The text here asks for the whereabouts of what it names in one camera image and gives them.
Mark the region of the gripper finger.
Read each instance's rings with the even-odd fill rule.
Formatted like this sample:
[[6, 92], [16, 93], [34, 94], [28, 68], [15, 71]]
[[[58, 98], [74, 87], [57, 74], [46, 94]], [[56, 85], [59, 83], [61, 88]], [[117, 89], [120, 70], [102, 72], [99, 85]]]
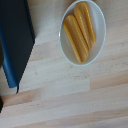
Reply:
[[3, 101], [2, 101], [2, 98], [1, 98], [1, 96], [0, 96], [0, 113], [1, 113], [1, 111], [2, 111], [2, 108], [3, 108]]

